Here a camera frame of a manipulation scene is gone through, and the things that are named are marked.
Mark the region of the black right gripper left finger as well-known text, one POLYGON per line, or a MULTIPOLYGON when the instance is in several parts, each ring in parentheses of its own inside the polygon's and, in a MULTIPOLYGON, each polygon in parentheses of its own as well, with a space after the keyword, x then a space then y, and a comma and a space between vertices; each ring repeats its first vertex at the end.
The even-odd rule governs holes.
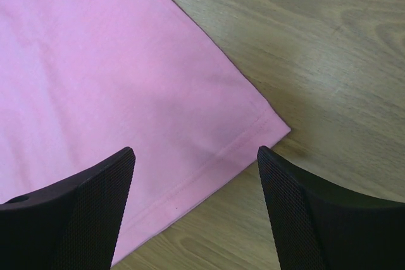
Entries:
POLYGON ((126 147, 1 204, 1 269, 110 269, 134 166, 126 147))

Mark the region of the pink t shirt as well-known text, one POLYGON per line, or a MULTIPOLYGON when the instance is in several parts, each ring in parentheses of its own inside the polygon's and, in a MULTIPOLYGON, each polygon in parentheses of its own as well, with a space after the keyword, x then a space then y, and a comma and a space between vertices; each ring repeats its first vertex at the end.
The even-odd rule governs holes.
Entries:
POLYGON ((1 200, 131 147, 113 262, 289 130, 172 0, 1 0, 1 200))

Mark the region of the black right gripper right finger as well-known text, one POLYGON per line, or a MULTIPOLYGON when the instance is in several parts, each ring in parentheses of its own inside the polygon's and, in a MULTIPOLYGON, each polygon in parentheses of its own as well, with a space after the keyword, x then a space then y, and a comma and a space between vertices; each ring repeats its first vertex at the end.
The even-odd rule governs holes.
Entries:
POLYGON ((404 269, 404 203, 334 184, 266 146, 257 159, 281 269, 404 269))

